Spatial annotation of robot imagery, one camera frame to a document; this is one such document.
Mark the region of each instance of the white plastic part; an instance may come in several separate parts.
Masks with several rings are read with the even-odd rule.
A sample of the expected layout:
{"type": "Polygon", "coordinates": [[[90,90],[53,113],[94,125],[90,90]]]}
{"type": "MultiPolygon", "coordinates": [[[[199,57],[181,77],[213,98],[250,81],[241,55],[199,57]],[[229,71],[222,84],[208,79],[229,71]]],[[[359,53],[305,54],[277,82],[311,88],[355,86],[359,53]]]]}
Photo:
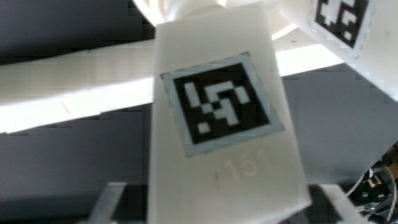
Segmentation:
{"type": "Polygon", "coordinates": [[[309,205],[277,74],[266,7],[256,4],[158,25],[149,223],[277,223],[309,205]],[[160,74],[249,52],[284,131],[186,157],[160,74]]]}
{"type": "Polygon", "coordinates": [[[0,67],[0,133],[153,102],[153,41],[0,67]]]}
{"type": "MultiPolygon", "coordinates": [[[[341,0],[330,1],[330,3],[337,3],[336,6],[341,6],[341,4],[346,5],[345,2],[346,1],[341,0]]],[[[339,21],[341,24],[348,24],[353,20],[362,21],[357,36],[359,41],[353,49],[339,41],[330,32],[327,32],[325,29],[316,26],[314,3],[318,3],[318,0],[282,0],[282,14],[297,24],[305,34],[314,38],[316,42],[341,57],[350,67],[357,70],[357,72],[385,92],[389,97],[394,99],[394,101],[398,101],[398,1],[355,1],[355,4],[368,3],[364,16],[346,16],[346,19],[339,21]]],[[[336,13],[336,11],[343,10],[341,7],[336,8],[332,6],[334,5],[321,6],[321,13],[329,15],[327,18],[330,20],[334,19],[332,14],[336,13]]]]}
{"type": "Polygon", "coordinates": [[[359,212],[357,209],[353,207],[353,204],[348,200],[348,197],[345,195],[345,192],[339,188],[337,185],[321,185],[321,190],[325,192],[325,195],[329,197],[330,203],[334,205],[336,208],[336,212],[339,213],[341,219],[343,221],[339,222],[339,224],[366,224],[369,223],[359,212]]]}
{"type": "Polygon", "coordinates": [[[226,8],[263,2],[268,7],[268,27],[272,39],[282,37],[295,29],[295,25],[279,15],[277,0],[133,0],[142,15],[151,24],[170,22],[188,16],[204,15],[226,8]]]}

